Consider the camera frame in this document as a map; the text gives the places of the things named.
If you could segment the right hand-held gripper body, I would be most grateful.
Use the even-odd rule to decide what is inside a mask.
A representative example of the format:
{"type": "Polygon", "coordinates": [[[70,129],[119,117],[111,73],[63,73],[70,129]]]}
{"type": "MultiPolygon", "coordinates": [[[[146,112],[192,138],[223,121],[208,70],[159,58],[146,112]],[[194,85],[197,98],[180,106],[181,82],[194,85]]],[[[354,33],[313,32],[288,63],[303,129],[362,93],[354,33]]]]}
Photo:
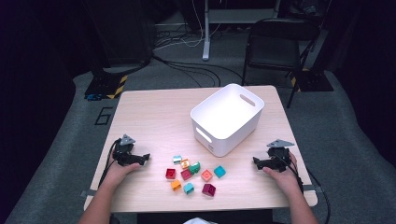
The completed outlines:
{"type": "Polygon", "coordinates": [[[289,147],[292,146],[292,143],[281,139],[276,139],[267,146],[269,147],[267,153],[270,157],[269,167],[273,170],[284,172],[291,164],[289,147]]]}

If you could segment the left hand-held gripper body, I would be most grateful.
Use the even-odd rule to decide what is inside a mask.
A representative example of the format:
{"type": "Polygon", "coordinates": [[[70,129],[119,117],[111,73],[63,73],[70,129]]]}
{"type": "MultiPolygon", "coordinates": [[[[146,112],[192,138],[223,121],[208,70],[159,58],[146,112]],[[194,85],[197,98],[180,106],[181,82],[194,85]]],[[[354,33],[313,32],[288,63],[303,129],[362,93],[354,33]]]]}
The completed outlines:
{"type": "Polygon", "coordinates": [[[135,140],[127,134],[116,141],[112,157],[119,165],[134,163],[134,155],[131,153],[134,143],[135,140]]]}

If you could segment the magenta toy block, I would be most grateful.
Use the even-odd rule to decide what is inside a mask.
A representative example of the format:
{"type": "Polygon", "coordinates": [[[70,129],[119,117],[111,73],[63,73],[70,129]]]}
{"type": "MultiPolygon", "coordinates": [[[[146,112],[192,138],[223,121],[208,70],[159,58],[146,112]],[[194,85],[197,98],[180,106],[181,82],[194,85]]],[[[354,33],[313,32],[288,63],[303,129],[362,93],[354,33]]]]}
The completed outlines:
{"type": "Polygon", "coordinates": [[[216,187],[212,184],[204,184],[202,193],[206,196],[213,197],[216,193],[216,187]]]}

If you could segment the white plastic bin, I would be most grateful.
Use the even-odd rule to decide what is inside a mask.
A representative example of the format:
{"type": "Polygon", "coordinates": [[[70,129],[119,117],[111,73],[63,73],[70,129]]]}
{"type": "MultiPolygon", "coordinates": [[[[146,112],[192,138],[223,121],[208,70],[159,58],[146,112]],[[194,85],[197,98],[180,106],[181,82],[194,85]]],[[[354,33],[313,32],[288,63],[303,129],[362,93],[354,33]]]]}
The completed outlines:
{"type": "Polygon", "coordinates": [[[194,136],[214,156],[224,157],[255,130],[264,106],[253,92],[229,84],[191,111],[194,136]]]}

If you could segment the person's left hand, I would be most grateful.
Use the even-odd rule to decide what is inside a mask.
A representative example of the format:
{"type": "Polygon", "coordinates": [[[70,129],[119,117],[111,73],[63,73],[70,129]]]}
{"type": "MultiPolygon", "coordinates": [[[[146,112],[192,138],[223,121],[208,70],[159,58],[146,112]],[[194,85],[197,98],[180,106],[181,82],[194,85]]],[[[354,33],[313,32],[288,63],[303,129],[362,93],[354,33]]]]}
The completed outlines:
{"type": "Polygon", "coordinates": [[[121,166],[113,158],[110,158],[109,165],[106,167],[106,176],[102,181],[102,186],[115,188],[129,173],[137,170],[140,167],[141,165],[139,163],[121,166]]]}

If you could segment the person's right hand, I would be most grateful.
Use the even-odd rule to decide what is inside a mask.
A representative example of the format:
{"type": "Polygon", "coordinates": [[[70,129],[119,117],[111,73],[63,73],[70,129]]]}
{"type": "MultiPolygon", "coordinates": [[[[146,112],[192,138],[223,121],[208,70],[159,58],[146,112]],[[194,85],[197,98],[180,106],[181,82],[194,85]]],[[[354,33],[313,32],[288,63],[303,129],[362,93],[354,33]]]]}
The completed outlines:
{"type": "Polygon", "coordinates": [[[301,189],[296,177],[298,168],[297,168],[297,160],[295,156],[290,153],[291,164],[284,172],[277,172],[270,168],[264,167],[262,170],[271,176],[283,193],[288,196],[296,196],[297,194],[301,194],[301,189]]]}

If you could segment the person's black garment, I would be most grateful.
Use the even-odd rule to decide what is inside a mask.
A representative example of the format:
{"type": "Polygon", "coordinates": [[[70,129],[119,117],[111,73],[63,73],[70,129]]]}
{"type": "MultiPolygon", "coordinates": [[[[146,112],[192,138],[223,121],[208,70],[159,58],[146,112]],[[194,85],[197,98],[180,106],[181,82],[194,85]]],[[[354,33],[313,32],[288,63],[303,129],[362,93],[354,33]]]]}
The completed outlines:
{"type": "Polygon", "coordinates": [[[273,224],[271,210],[235,210],[212,212],[141,213],[138,224],[183,224],[192,218],[202,218],[217,224],[273,224]]]}

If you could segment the black stand base striped tape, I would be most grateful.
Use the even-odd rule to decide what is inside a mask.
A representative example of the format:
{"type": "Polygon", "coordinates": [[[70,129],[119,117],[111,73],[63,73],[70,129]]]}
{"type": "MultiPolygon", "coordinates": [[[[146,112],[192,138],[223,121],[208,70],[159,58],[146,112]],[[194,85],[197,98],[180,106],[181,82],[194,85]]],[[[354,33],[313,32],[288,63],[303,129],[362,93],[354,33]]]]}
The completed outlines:
{"type": "Polygon", "coordinates": [[[121,95],[127,75],[103,72],[101,76],[94,76],[85,97],[89,94],[102,94],[102,99],[116,99],[121,95]]]}
{"type": "Polygon", "coordinates": [[[298,91],[333,91],[330,81],[323,73],[303,70],[294,74],[294,86],[298,91]]]}

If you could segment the person's white garment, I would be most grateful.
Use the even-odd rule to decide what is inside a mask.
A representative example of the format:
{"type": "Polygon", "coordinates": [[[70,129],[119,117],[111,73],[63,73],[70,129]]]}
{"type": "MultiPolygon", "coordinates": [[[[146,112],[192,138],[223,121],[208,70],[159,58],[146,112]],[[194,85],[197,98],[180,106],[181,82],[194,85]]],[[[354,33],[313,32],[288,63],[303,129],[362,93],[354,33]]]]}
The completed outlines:
{"type": "Polygon", "coordinates": [[[200,217],[195,217],[185,221],[183,224],[217,224],[217,223],[202,219],[200,217]]]}

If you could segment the black folding chair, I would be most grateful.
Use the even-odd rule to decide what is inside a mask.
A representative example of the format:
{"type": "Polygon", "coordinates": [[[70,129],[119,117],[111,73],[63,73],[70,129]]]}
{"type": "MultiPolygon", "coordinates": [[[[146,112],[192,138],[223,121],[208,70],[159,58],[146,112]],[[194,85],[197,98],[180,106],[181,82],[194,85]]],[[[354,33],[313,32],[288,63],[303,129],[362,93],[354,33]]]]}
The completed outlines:
{"type": "Polygon", "coordinates": [[[241,85],[247,68],[286,71],[297,77],[304,71],[309,50],[320,34],[312,21],[271,18],[255,22],[247,37],[241,85]]]}

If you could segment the large black panel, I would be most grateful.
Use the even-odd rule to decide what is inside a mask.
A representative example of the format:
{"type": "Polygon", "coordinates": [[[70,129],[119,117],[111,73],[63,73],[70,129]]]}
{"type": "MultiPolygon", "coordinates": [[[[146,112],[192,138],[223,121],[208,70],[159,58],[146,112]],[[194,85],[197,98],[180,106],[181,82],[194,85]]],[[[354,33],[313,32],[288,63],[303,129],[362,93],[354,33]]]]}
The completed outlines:
{"type": "Polygon", "coordinates": [[[154,23],[142,0],[84,0],[110,66],[147,64],[152,55],[154,23]]]}

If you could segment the white desk frame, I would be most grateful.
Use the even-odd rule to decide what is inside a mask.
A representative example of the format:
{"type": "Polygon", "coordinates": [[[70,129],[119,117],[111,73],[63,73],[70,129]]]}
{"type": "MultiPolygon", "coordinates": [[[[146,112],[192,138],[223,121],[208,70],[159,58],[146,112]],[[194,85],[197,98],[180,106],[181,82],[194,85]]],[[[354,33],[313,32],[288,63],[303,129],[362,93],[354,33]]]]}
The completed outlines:
{"type": "Polygon", "coordinates": [[[272,8],[258,9],[211,9],[209,0],[205,0],[205,41],[203,47],[202,60],[209,60],[210,53],[210,31],[209,25],[216,24],[243,24],[255,23],[256,21],[268,18],[276,18],[279,12],[281,0],[275,0],[272,8]]]}

